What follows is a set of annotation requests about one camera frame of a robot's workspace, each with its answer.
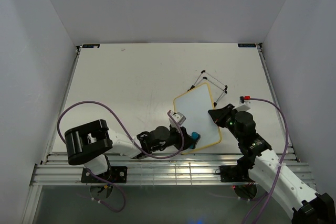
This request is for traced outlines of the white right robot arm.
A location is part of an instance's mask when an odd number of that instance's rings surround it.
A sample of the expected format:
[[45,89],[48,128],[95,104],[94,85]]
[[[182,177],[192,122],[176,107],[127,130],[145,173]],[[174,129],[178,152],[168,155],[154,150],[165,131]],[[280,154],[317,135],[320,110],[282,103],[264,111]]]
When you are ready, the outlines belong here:
[[230,178],[253,180],[286,212],[292,223],[335,223],[334,200],[305,184],[279,158],[256,131],[252,114],[229,104],[208,111],[213,122],[228,129],[238,141],[242,157],[230,171]]

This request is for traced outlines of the blue whiteboard eraser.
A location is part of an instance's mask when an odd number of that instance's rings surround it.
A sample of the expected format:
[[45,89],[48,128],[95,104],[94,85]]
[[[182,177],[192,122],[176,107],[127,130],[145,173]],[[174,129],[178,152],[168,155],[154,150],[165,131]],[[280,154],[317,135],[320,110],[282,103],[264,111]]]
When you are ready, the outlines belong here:
[[200,138],[201,138],[201,136],[197,132],[192,132],[192,135],[191,135],[192,144],[190,146],[191,149],[196,148],[196,145],[197,145]]

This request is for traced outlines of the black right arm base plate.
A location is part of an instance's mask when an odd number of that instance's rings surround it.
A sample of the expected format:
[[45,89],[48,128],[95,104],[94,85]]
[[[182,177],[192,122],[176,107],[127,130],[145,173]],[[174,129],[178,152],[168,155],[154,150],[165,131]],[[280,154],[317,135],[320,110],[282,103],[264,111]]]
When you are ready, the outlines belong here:
[[251,182],[248,170],[239,165],[224,165],[219,167],[221,182]]

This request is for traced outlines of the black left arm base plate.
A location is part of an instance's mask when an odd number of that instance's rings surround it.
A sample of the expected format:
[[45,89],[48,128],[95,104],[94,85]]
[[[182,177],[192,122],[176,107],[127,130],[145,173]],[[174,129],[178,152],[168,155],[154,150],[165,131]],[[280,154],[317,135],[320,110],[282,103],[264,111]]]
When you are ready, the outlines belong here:
[[[112,166],[108,171],[98,175],[98,177],[105,179],[112,183],[126,183],[128,168],[126,166]],[[94,178],[87,169],[83,168],[81,180],[82,183],[102,183],[99,179]]]

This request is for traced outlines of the yellow framed small whiteboard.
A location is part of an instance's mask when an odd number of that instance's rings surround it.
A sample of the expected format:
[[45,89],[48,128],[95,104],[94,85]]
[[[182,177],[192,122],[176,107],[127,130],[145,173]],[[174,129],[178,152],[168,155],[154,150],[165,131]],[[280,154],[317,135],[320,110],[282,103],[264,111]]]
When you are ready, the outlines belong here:
[[173,100],[174,111],[186,117],[182,126],[188,135],[196,132],[199,140],[194,148],[187,148],[182,153],[190,154],[216,145],[222,141],[220,128],[213,122],[208,111],[214,109],[211,88],[203,83],[187,91]]

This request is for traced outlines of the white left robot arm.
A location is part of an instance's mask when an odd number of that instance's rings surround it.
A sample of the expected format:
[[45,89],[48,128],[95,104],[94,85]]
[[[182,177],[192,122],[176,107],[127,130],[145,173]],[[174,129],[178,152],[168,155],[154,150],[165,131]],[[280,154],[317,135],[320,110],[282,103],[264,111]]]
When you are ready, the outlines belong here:
[[143,159],[147,157],[146,153],[153,154],[171,146],[178,151],[194,149],[201,136],[196,132],[187,133],[184,127],[181,130],[179,132],[173,126],[158,126],[153,131],[145,131],[129,139],[116,132],[109,135],[107,122],[103,119],[92,121],[65,132],[68,163],[72,166],[84,165],[98,181],[105,182],[111,177],[105,152],[111,150],[131,159]]

